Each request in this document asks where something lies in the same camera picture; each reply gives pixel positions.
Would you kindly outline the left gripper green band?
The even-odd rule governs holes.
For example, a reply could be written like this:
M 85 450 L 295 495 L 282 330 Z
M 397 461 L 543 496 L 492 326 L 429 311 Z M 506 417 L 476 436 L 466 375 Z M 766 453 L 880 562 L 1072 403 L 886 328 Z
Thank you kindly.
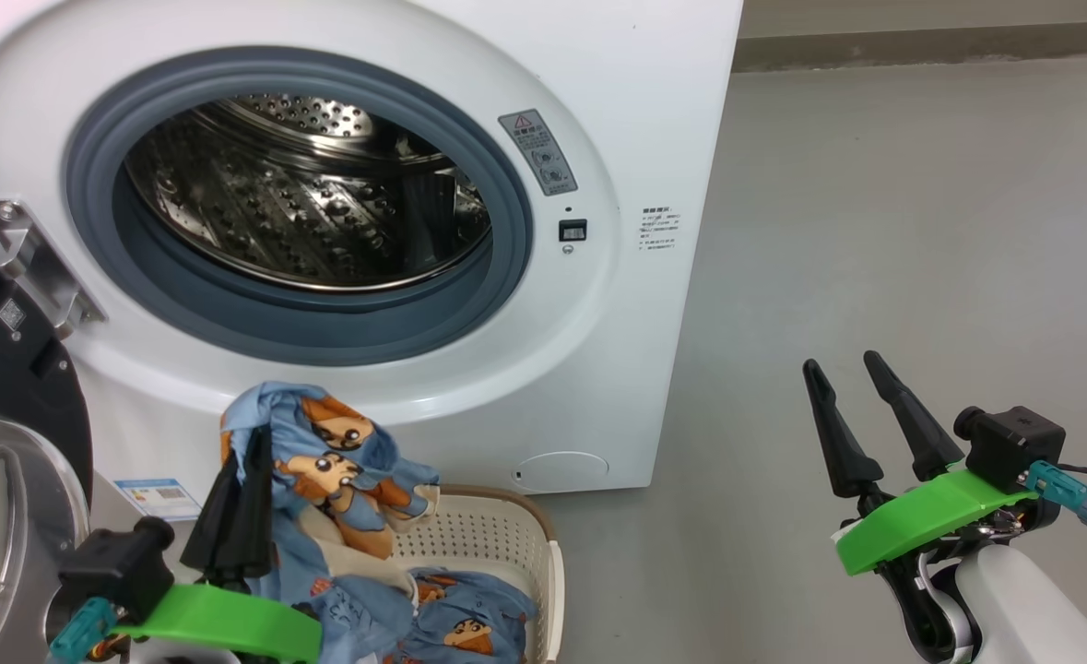
M 272 571 L 272 428 L 257 426 L 243 455 L 243 574 L 236 554 L 224 557 L 241 503 L 239 462 L 224 461 L 207 496 L 182 564 L 200 581 L 243 581 Z M 318 664 L 323 626 L 289 605 L 210 585 L 175 585 L 143 622 L 118 622 L 112 635 L 171 640 L 214 650 Z

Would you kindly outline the grey rubber door gasket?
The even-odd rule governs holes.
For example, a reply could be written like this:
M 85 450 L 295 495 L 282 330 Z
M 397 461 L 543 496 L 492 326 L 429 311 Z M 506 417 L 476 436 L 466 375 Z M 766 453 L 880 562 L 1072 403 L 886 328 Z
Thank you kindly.
M 143 202 L 124 159 L 173 114 L 259 92 L 350 102 L 429 140 L 479 187 L 489 242 L 442 276 L 379 291 L 291 289 L 193 252 Z M 536 226 L 513 161 L 454 102 L 355 58 L 273 45 L 172 57 L 107 89 L 74 126 L 65 193 L 89 255 L 160 323 L 243 358 L 314 367 L 404 361 L 482 329 L 525 278 Z

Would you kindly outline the blue energy label sticker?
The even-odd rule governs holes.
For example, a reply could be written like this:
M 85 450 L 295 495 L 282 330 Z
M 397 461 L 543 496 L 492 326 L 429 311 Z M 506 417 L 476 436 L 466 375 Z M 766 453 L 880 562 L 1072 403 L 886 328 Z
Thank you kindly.
M 197 519 L 202 510 L 176 479 L 112 480 L 112 486 L 142 516 L 184 522 Z

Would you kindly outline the small printed text label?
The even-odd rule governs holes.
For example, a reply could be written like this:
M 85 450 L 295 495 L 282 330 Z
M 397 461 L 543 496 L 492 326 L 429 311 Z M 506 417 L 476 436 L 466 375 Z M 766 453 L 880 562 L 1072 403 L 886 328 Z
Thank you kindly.
M 676 206 L 644 206 L 636 226 L 637 251 L 666 251 L 678 245 L 683 215 Z

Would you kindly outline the round dark washing machine door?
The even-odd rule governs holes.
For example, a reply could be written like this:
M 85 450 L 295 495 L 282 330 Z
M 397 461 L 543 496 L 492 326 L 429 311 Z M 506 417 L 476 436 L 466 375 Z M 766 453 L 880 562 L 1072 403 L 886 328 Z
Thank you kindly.
M 60 563 L 88 533 L 87 408 L 53 325 L 0 268 L 0 664 L 43 664 Z

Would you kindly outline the steel perforated drum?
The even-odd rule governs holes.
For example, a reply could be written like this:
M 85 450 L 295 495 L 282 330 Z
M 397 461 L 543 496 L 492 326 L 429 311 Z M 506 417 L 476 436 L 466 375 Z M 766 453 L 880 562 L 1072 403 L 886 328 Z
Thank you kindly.
M 414 131 L 350 102 L 239 93 L 186 109 L 124 171 L 168 231 L 245 277 L 305 291 L 384 291 L 487 245 L 479 187 Z

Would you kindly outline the metal door hinge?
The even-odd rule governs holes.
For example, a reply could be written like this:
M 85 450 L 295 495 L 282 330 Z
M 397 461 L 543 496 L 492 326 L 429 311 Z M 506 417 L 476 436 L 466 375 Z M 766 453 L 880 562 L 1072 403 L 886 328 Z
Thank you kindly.
M 107 323 L 109 316 L 95 302 L 74 270 L 47 239 L 28 206 L 0 200 L 0 270 L 30 296 L 58 339 L 79 331 L 86 324 Z

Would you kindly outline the round filter cover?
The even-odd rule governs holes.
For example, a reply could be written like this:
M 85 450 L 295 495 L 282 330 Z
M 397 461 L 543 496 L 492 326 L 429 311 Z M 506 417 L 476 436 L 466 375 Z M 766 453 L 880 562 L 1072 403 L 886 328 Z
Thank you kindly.
M 527 492 L 561 494 L 598 491 L 608 474 L 605 458 L 585 451 L 549 451 L 518 463 L 513 480 Z

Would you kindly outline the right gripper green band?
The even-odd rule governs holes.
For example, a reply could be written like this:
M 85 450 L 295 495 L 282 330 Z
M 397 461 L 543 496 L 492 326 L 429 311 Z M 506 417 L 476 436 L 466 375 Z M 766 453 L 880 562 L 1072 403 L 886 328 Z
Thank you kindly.
M 955 587 L 959 564 L 982 548 L 1052 525 L 1060 508 L 1023 489 L 1003 494 L 969 469 L 947 472 L 964 459 L 962 449 L 880 353 L 867 351 L 863 361 L 880 400 L 892 408 L 922 484 L 900 496 L 880 489 L 879 462 L 864 454 L 829 378 L 808 359 L 805 391 L 833 494 L 857 501 L 857 518 L 844 521 L 835 535 L 835 553 L 847 575 L 875 575 L 888 586 L 926 664 L 972 664 L 985 636 Z

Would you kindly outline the cream perforated laundry basket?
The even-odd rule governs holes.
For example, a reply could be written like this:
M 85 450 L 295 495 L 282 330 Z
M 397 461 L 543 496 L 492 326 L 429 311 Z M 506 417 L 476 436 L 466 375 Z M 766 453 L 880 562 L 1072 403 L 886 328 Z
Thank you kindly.
M 559 664 L 567 617 L 567 571 L 544 509 L 505 489 L 446 484 L 437 512 L 395 536 L 393 563 L 404 568 L 495 575 L 538 606 L 526 623 L 526 664 Z

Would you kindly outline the grey warning sticker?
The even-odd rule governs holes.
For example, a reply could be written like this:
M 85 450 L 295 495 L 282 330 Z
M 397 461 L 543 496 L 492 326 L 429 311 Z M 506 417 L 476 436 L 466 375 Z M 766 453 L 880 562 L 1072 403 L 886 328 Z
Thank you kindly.
M 539 110 L 516 111 L 498 118 L 498 125 L 518 148 L 544 196 L 570 195 L 578 190 L 567 156 L 550 131 Z

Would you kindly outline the white front-load washing machine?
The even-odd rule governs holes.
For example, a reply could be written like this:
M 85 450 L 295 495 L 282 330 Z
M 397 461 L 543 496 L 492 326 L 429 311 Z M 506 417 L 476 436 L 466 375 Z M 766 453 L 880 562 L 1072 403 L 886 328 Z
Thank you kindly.
M 510 489 L 549 451 L 605 458 L 602 489 L 655 468 L 669 383 L 745 0 L 0 0 L 0 200 L 24 203 L 109 316 L 65 340 L 95 476 L 176 479 L 201 504 L 218 419 L 266 381 L 313 384 L 446 483 Z M 190 52 L 273 45 L 424 85 L 493 135 L 536 226 L 518 290 L 482 329 L 399 362 L 243 358 L 160 323 L 89 255 L 65 193 L 76 122 L 107 89 Z M 578 190 L 544 196 L 498 118 L 539 110 Z M 644 208 L 683 215 L 644 253 Z M 560 220 L 588 240 L 560 243 Z

